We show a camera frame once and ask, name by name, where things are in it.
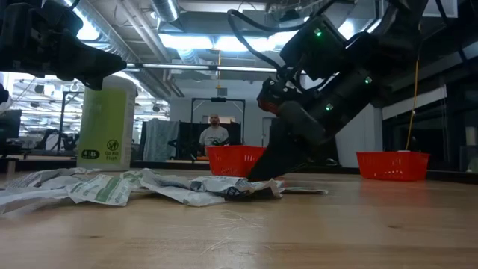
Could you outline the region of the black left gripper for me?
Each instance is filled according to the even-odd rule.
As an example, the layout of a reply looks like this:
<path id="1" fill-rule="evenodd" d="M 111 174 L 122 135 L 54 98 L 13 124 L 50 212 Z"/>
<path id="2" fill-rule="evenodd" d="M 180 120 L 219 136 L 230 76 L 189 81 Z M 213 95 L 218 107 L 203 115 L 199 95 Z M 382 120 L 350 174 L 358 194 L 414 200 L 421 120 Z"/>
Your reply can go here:
<path id="1" fill-rule="evenodd" d="M 1 0 L 1 71 L 88 79 L 85 87 L 101 90 L 104 77 L 125 69 L 119 55 L 76 37 L 83 27 L 77 3 Z"/>

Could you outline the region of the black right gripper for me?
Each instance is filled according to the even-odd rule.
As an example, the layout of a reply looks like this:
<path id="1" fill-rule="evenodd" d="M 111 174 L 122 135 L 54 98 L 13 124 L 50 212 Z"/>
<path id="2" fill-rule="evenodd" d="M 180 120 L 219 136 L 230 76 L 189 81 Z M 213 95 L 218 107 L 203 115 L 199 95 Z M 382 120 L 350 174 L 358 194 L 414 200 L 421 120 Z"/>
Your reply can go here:
<path id="1" fill-rule="evenodd" d="M 335 133 L 326 126 L 324 101 L 302 106 L 298 101 L 285 101 L 278 107 L 278 119 L 270 126 L 270 139 L 263 155 L 251 169 L 250 182 L 267 181 L 294 172 L 308 162 L 310 147 L 328 143 Z"/>

